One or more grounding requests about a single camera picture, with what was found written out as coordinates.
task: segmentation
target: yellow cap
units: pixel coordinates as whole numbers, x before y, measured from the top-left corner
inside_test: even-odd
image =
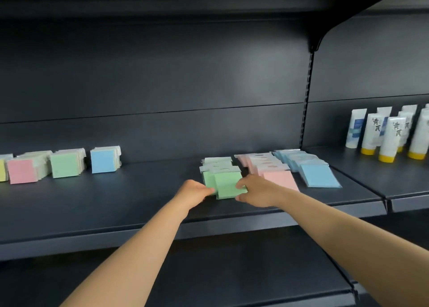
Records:
[[[360,153],[363,153],[364,155],[372,156],[375,153],[375,149],[361,148]]]
[[[425,159],[426,154],[425,153],[415,153],[415,152],[409,151],[407,156],[412,158],[412,159],[423,160],[423,159]]]
[[[378,160],[384,163],[393,163],[395,158],[389,156],[378,155]]]

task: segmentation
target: right hand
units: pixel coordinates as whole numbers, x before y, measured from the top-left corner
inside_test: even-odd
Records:
[[[246,202],[255,207],[277,207],[286,193],[286,188],[274,184],[265,178],[249,174],[237,182],[236,188],[247,187],[247,193],[236,197],[237,201]]]

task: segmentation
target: green package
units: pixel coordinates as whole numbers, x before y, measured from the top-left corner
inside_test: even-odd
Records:
[[[206,185],[207,187],[214,188],[215,192],[213,194],[216,194],[217,188],[216,188],[215,175],[211,171],[204,171],[202,172],[202,177],[204,179],[204,185]]]
[[[245,188],[237,189],[236,184],[242,178],[239,171],[230,173],[213,174],[216,182],[217,199],[234,198],[242,193],[247,193]]]
[[[63,153],[51,155],[52,177],[70,177],[79,175],[77,153]]]

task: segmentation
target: white tube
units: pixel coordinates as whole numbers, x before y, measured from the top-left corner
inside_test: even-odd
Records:
[[[402,131],[401,134],[401,140],[400,140],[400,145],[398,147],[398,152],[402,152],[402,150],[404,149],[404,145],[407,143],[408,137],[410,135],[410,129],[411,126],[413,125],[413,112],[404,112],[404,111],[400,111],[398,113],[399,117],[404,117],[405,120],[405,125],[404,125],[404,130]]]
[[[403,112],[412,112],[413,115],[416,114],[417,111],[417,104],[416,105],[404,105],[401,109]]]
[[[381,162],[394,162],[406,120],[405,117],[389,117],[387,119],[386,133],[384,134],[380,154],[378,155],[378,160]]]
[[[390,116],[392,112],[392,107],[377,107],[377,113],[382,114],[384,116],[383,125],[381,126],[380,137],[378,138],[377,147],[380,147],[383,143],[384,132],[386,131],[387,118]]]
[[[373,155],[380,137],[381,126],[384,115],[378,113],[368,114],[366,120],[365,133],[363,135],[361,153],[364,155]]]
[[[408,157],[422,160],[425,158],[429,147],[429,115],[420,113],[416,131],[411,140]]]
[[[365,120],[366,109],[353,109],[351,111],[351,118],[349,130],[347,133],[346,147],[356,149],[360,139],[360,132],[362,130],[363,121]]]

